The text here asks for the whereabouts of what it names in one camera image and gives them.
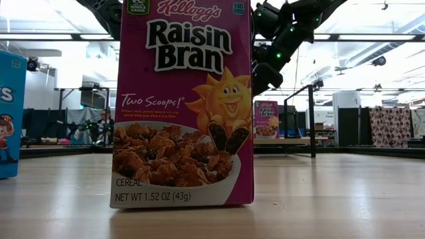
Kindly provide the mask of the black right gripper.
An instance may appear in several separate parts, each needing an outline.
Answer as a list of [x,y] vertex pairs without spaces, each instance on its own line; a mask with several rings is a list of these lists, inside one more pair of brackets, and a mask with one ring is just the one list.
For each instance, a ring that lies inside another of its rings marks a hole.
[[283,83],[281,69],[302,44],[302,37],[278,37],[271,45],[252,46],[252,95],[258,96],[270,87]]

